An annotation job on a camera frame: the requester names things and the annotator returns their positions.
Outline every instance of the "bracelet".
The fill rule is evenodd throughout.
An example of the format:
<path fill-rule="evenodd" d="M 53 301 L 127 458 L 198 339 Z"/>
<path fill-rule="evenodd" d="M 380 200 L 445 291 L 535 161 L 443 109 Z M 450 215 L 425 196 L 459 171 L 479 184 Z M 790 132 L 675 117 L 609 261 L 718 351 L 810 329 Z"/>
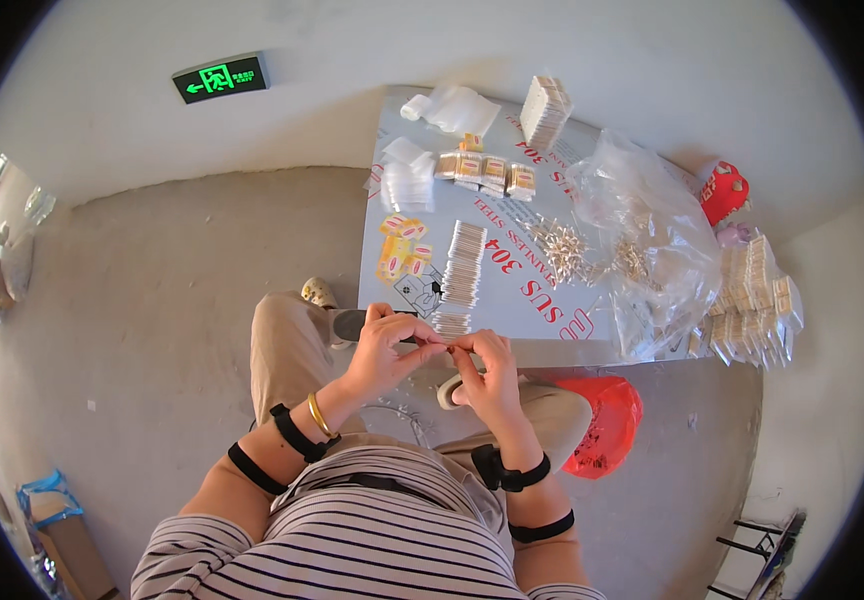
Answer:
<path fill-rule="evenodd" d="M 574 524 L 575 512 L 571 510 L 565 517 L 563 516 L 556 522 L 542 525 L 541 527 L 515 527 L 509 523 L 509 533 L 511 534 L 511 538 L 516 542 L 531 544 L 532 542 L 547 540 L 548 538 L 554 538 L 558 534 L 563 534 L 571 529 Z"/>
<path fill-rule="evenodd" d="M 318 402 L 315 400 L 315 392 L 309 394 L 309 410 L 312 411 L 312 418 L 315 420 L 316 425 L 321 432 L 325 434 L 329 439 L 333 440 L 334 438 L 338 438 L 338 433 L 333 433 L 331 429 L 328 428 L 328 424 L 325 422 L 325 418 L 321 415 L 321 411 L 318 410 Z"/>
<path fill-rule="evenodd" d="M 251 460 L 251 458 L 246 454 L 246 451 L 239 447 L 238 442 L 235 442 L 232 447 L 228 449 L 228 458 L 232 459 L 232 463 L 237 466 L 253 484 L 262 488 L 272 496 L 281 496 L 289 490 L 288 486 L 283 486 L 272 479 L 268 473 L 264 472 L 262 468 L 255 463 L 255 461 Z"/>
<path fill-rule="evenodd" d="M 552 470 L 552 463 L 549 462 L 548 455 L 542 452 L 542 462 L 535 468 L 524 473 L 520 470 L 509 471 L 502 464 L 502 455 L 499 450 L 490 443 L 480 445 L 472 450 L 472 462 L 487 488 L 497 490 L 501 486 L 507 492 L 521 492 L 523 488 L 534 486 L 545 479 L 545 476 Z"/>
<path fill-rule="evenodd" d="M 282 438 L 289 443 L 296 452 L 305 457 L 306 463 L 315 463 L 324 458 L 325 453 L 335 444 L 337 444 L 342 436 L 336 436 L 327 441 L 314 443 L 305 437 L 305 434 L 295 426 L 292 420 L 292 411 L 285 407 L 285 404 L 276 404 L 271 408 L 271 416 L 275 419 L 275 426 L 278 427 L 278 433 L 282 434 Z"/>

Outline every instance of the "green exit sign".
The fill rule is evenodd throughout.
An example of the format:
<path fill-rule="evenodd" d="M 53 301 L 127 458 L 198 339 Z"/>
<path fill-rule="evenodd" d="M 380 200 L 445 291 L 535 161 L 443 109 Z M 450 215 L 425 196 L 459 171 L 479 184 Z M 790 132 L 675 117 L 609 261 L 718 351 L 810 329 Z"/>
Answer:
<path fill-rule="evenodd" d="M 261 53 L 240 54 L 186 69 L 175 73 L 172 81 L 186 104 L 269 88 Z"/>

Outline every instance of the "gray floor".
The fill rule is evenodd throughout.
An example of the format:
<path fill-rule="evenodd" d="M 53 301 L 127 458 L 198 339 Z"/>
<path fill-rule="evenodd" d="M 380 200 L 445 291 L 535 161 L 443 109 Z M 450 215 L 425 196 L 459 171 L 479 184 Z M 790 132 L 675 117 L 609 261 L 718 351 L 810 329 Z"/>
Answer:
<path fill-rule="evenodd" d="M 0 485 L 58 467 L 119 587 L 162 518 L 248 428 L 252 310 L 263 294 L 331 282 L 357 296 L 367 172 L 225 174 L 92 201 L 46 221 L 30 297 L 0 328 Z M 350 350 L 337 356 L 347 365 Z M 427 370 L 366 421 L 434 445 L 475 431 L 438 410 Z M 713 360 L 561 375 L 629 378 L 644 403 L 635 446 L 597 481 L 563 475 L 584 560 L 612 598 L 702 598 L 744 501 L 761 377 Z M 95 402 L 94 412 L 88 402 Z M 697 427 L 688 427 L 697 413 Z"/>

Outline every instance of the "gold bangle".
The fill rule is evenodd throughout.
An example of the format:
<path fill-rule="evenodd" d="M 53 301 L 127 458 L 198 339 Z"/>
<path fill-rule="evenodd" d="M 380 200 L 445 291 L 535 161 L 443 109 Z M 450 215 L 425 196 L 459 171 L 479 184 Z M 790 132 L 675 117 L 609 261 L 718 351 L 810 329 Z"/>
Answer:
<path fill-rule="evenodd" d="M 321 411 L 318 410 L 318 402 L 315 400 L 314 392 L 309 394 L 309 411 L 311 411 L 312 418 L 315 420 L 316 425 L 321 429 L 323 434 L 331 440 L 339 437 L 339 434 L 333 433 L 332 430 L 328 428 L 325 418 L 321 415 Z"/>

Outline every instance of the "red plastic bag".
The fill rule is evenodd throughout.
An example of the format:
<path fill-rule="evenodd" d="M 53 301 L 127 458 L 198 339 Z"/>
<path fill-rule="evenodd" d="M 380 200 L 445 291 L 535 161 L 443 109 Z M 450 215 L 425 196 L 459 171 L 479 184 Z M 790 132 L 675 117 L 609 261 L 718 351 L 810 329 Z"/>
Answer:
<path fill-rule="evenodd" d="M 563 379 L 559 388 L 583 396 L 592 406 L 592 424 L 562 467 L 568 473 L 598 479 L 625 460 L 642 420 L 642 399 L 623 377 Z"/>

